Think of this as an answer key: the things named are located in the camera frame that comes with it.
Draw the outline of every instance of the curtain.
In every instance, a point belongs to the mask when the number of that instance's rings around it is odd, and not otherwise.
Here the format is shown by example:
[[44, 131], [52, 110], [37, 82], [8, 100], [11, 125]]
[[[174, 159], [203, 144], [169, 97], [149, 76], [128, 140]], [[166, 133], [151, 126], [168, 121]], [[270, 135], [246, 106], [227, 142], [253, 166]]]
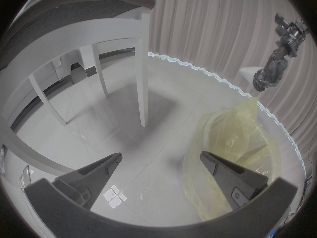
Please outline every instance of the curtain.
[[[218, 74], [257, 96], [293, 137], [307, 176], [308, 149], [317, 131], [317, 49], [310, 35], [288, 60], [279, 85], [259, 93], [238, 72], [262, 66], [277, 48], [275, 14], [300, 18], [288, 0], [156, 0], [151, 11], [149, 50]], [[317, 136], [310, 149], [317, 151]]]

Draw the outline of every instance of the curtain fold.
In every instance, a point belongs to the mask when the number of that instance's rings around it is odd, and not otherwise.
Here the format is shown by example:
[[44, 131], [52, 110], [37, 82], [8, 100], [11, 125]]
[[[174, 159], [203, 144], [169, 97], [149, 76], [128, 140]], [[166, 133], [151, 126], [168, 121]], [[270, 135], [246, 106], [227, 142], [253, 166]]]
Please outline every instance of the curtain fold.
[[[258, 93], [238, 72], [262, 66], [276, 49], [274, 17], [300, 18], [288, 0], [156, 0], [149, 50], [202, 67], [257, 96], [291, 134], [312, 172], [308, 149], [317, 130], [317, 48], [310, 35], [289, 58], [279, 85]], [[310, 154], [317, 151], [317, 137]]]

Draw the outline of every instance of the wire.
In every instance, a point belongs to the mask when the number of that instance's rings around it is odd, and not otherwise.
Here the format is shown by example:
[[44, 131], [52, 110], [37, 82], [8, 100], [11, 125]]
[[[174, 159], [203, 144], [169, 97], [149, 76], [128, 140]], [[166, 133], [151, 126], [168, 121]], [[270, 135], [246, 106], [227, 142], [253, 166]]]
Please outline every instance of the wire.
[[310, 146], [309, 146], [309, 150], [308, 150], [308, 160], [309, 160], [309, 162], [310, 162], [311, 164], [312, 164], [312, 162], [311, 162], [310, 159], [309, 159], [309, 151], [310, 151], [310, 147], [312, 146], [312, 143], [313, 143], [313, 141], [314, 141], [314, 138], [315, 138], [316, 134], [317, 134], [317, 131], [315, 132], [315, 135], [313, 136], [313, 139], [312, 139], [312, 141], [310, 142]]

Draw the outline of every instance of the yellow plastic bag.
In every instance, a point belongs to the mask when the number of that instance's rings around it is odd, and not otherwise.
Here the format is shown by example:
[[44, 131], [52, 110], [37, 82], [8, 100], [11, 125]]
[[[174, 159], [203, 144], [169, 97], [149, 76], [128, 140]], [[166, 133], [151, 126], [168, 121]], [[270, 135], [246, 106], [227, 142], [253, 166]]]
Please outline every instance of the yellow plastic bag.
[[281, 176], [278, 142], [256, 124], [257, 98], [224, 111], [202, 115], [184, 158], [182, 186], [203, 221], [232, 211], [221, 189], [200, 161], [212, 152], [252, 171], [266, 175], [268, 184]]

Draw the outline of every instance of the tile floor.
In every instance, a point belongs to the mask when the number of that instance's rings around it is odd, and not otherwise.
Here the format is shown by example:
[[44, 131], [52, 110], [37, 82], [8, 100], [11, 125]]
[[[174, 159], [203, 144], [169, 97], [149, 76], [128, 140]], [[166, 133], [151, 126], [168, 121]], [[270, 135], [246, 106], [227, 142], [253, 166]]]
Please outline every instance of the tile floor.
[[[68, 122], [62, 127], [42, 105], [19, 126], [17, 135], [42, 155], [78, 169], [121, 152], [117, 167], [92, 211], [143, 226], [178, 226], [200, 222], [184, 198], [182, 159], [199, 117], [247, 99], [204, 72], [177, 62], [149, 57], [149, 125], [140, 124], [134, 56], [121, 54], [101, 60], [109, 96], [103, 96], [97, 75], [72, 71], [70, 83], [48, 96]], [[258, 122], [279, 141], [282, 176], [303, 186], [304, 173], [291, 141], [275, 122], [258, 109]], [[29, 215], [16, 194], [26, 163], [10, 151], [5, 159], [6, 189], [22, 215]], [[30, 167], [32, 181], [52, 175]]]

